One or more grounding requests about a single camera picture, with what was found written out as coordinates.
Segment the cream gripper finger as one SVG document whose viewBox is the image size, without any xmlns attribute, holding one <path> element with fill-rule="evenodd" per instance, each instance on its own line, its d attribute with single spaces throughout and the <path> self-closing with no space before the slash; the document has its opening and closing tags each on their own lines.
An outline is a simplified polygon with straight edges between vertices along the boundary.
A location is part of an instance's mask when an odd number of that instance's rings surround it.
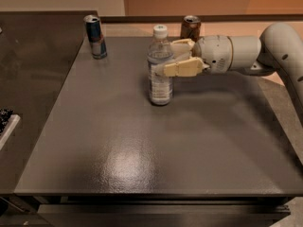
<svg viewBox="0 0 303 227">
<path fill-rule="evenodd" d="M 174 57 L 178 58 L 183 55 L 190 56 L 195 42 L 191 39 L 180 39 L 170 43 Z"/>
<path fill-rule="evenodd" d="M 201 58 L 191 57 L 184 61 L 178 61 L 166 64 L 163 73 L 166 77 L 196 77 L 201 74 L 208 65 Z"/>
</svg>

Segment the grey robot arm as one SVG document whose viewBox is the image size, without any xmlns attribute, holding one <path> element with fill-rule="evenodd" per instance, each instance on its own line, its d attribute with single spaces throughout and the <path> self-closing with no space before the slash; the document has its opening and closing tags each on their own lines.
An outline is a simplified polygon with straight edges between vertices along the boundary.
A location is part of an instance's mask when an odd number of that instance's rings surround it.
<svg viewBox="0 0 303 227">
<path fill-rule="evenodd" d="M 303 41 L 292 26 L 275 23 L 260 36 L 203 36 L 172 42 L 177 56 L 155 67 L 162 77 L 195 77 L 234 71 L 247 76 L 278 73 L 303 124 Z"/>
</svg>

